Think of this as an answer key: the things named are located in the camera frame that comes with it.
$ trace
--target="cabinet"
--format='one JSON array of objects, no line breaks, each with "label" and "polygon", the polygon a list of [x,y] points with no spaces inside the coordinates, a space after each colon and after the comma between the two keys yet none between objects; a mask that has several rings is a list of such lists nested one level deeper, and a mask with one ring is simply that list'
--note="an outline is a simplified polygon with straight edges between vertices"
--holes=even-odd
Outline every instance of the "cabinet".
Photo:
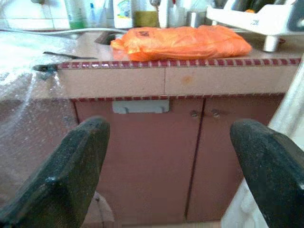
[{"label": "cabinet", "polygon": [[220,220],[243,179],[230,141],[231,124],[252,118],[267,124],[283,96],[206,100],[187,221]]},{"label": "cabinet", "polygon": [[202,106],[174,100],[164,114],[114,114],[111,102],[76,102],[80,121],[101,115],[111,124],[97,191],[116,221],[184,221]]}]

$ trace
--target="white dish rack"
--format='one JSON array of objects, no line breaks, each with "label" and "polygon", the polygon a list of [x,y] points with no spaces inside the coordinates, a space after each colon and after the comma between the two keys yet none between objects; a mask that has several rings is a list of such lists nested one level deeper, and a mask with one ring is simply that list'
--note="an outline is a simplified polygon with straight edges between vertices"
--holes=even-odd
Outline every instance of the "white dish rack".
[{"label": "white dish rack", "polygon": [[304,35],[287,27],[294,5],[265,5],[258,13],[207,8],[207,18],[266,36],[264,51],[276,51],[280,36]]}]

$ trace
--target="plastic container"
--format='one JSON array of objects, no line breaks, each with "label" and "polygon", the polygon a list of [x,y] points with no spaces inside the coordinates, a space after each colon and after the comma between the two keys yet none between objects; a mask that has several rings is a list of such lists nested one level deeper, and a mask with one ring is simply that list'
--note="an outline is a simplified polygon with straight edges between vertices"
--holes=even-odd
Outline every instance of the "plastic container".
[{"label": "plastic container", "polygon": [[133,11],[131,0],[113,0],[115,28],[128,29],[133,27]]},{"label": "plastic container", "polygon": [[82,14],[81,0],[65,0],[68,22],[71,29],[83,29],[85,27]]}]

